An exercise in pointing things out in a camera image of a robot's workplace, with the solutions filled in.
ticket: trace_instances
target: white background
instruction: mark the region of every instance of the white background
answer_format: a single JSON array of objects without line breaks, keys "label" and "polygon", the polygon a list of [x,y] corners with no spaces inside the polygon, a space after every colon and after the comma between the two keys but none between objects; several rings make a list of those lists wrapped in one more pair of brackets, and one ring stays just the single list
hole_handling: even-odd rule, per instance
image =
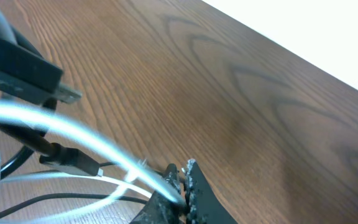
[{"label": "white background", "polygon": [[358,89],[358,0],[204,0]]}]

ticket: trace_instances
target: wooden table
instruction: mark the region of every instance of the wooden table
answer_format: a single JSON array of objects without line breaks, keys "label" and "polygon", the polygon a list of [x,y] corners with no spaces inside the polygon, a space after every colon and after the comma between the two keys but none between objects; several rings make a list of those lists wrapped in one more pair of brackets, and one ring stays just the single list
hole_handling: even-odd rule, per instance
[{"label": "wooden table", "polygon": [[[60,113],[154,168],[197,159],[239,223],[358,223],[358,91],[200,0],[0,0],[0,8],[84,93]],[[19,148],[0,133],[4,160]],[[16,174],[44,169],[33,156]],[[85,180],[8,184],[0,210],[47,193],[113,190]],[[92,201],[48,200],[8,218]],[[140,208],[120,202],[62,222],[127,223]]]}]

